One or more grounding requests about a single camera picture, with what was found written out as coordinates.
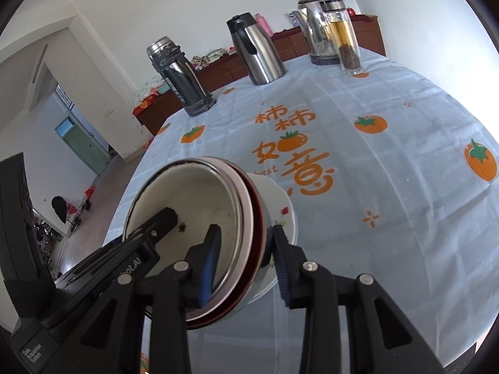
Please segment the white enamel bowl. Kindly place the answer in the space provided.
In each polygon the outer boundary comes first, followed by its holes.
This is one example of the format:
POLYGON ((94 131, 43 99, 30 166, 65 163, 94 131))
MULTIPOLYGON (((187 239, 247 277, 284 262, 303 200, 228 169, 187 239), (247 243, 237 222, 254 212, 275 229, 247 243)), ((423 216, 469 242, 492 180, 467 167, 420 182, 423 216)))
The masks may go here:
POLYGON ((167 221, 151 239, 160 256, 151 275, 184 260, 189 248, 204 242, 210 225, 220 227, 213 282, 201 296, 204 305, 187 312, 191 326, 204 325, 235 292, 248 258, 244 244, 248 204, 248 191, 239 173, 224 161, 205 157, 163 167, 139 190, 128 211, 125 240, 155 216, 167 221))

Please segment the white plate red roses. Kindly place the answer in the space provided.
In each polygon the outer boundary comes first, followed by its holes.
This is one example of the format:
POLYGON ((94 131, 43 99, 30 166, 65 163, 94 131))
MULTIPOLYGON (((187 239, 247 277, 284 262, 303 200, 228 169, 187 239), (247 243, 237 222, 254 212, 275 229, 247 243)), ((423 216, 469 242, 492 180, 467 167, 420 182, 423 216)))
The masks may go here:
MULTIPOLYGON (((268 176, 249 173, 249 178, 254 182, 266 205, 272 225, 280 225, 288 241, 295 245, 298 240, 298 222, 293 204, 286 191, 268 176)), ((263 271, 266 274, 256 281, 259 286, 252 287, 254 294, 249 300, 250 304, 262 298, 278 282, 273 258, 263 271)))

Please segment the black red ride-on toy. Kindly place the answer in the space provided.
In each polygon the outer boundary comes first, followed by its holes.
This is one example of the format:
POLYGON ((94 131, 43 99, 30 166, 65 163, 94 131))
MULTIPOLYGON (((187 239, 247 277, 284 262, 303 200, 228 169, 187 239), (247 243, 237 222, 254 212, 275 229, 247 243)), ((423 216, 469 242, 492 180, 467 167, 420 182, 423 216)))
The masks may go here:
POLYGON ((95 192, 96 186, 91 186, 85 191, 83 202, 79 205, 73 205, 67 202, 63 197, 56 196, 51 200, 51 207, 54 210, 58 219, 63 224, 70 223, 74 228, 78 227, 82 222, 82 215, 85 211, 90 211, 91 197, 95 192))

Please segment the green door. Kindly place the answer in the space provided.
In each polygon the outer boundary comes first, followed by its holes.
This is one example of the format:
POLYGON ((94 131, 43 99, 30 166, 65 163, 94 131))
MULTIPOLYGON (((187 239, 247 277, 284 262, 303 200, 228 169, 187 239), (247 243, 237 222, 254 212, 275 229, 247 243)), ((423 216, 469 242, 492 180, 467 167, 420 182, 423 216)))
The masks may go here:
POLYGON ((96 175, 101 175, 107 166, 109 156, 83 127, 68 117, 55 128, 55 132, 81 161, 96 175))

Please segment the dark brown sideboard cabinet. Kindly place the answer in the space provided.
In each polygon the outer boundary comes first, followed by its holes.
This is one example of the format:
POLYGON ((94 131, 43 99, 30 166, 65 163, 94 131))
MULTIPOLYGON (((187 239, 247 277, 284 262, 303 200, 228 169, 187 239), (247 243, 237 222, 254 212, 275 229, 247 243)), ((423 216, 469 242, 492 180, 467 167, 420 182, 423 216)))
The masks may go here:
MULTIPOLYGON (((362 48, 382 56, 386 54, 378 17, 374 14, 357 14, 353 17, 353 25, 362 48)), ((298 27, 278 32, 272 37, 272 42, 284 62, 308 53, 303 33, 298 27)), ((247 70, 235 53, 225 55, 197 72, 198 79, 210 92, 247 75, 247 70)), ((133 115, 152 134, 157 134, 167 118, 182 108, 181 101, 169 90, 163 95, 150 93, 144 99, 140 99, 133 110, 133 115)))

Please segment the light blue persimmon tablecloth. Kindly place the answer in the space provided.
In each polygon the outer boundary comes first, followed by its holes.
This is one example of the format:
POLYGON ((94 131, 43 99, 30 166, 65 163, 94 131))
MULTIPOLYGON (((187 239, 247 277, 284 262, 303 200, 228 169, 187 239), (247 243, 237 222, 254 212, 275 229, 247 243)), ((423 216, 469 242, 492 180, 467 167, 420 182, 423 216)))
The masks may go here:
POLYGON ((359 77, 298 57, 275 82, 243 78, 208 112, 172 115, 107 239, 163 165, 224 158, 285 190, 305 254, 333 274, 373 275, 447 365, 498 313, 498 145, 430 80, 372 51, 361 57, 359 77))

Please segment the black steel thermos flask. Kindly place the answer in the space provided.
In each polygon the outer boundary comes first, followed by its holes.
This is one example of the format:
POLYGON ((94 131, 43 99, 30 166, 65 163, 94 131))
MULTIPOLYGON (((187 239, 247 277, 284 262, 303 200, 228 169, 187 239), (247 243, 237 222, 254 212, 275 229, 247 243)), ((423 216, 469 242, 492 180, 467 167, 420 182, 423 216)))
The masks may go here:
POLYGON ((152 66, 167 82, 190 117, 207 112, 216 104, 215 98, 205 89, 195 74, 181 47, 164 36, 146 48, 152 66))

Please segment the pink thermos bottle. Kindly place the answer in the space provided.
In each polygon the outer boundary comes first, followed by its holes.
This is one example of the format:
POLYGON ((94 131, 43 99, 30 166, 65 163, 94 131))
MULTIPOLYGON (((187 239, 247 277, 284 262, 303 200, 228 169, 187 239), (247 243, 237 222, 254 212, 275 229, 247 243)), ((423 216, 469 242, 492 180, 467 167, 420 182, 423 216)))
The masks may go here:
POLYGON ((269 37, 272 37, 273 36, 273 31, 270 27, 270 25, 267 23, 266 19, 260 15, 260 14, 256 14, 254 16, 256 22, 258 23, 258 25, 260 25, 260 27, 266 32, 266 34, 269 35, 269 37))

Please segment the stainless electric kettle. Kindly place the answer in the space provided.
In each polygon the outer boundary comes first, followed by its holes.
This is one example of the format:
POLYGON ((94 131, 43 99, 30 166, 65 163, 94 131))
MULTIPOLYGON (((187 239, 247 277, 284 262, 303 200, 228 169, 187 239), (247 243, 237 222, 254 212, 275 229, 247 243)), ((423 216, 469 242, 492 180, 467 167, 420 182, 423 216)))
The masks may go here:
POLYGON ((293 11, 309 49, 310 61, 315 65, 340 63, 326 16, 331 3, 332 0, 299 0, 293 11))

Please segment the glass tea bottle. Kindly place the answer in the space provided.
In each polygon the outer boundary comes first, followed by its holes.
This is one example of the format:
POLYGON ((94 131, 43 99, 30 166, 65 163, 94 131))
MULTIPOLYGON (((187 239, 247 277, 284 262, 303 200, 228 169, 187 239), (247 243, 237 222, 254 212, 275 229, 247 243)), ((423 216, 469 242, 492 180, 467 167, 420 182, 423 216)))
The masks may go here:
POLYGON ((342 0, 323 0, 321 6, 323 14, 327 18, 342 70, 350 75, 361 74, 363 68, 360 47, 344 2, 342 0))

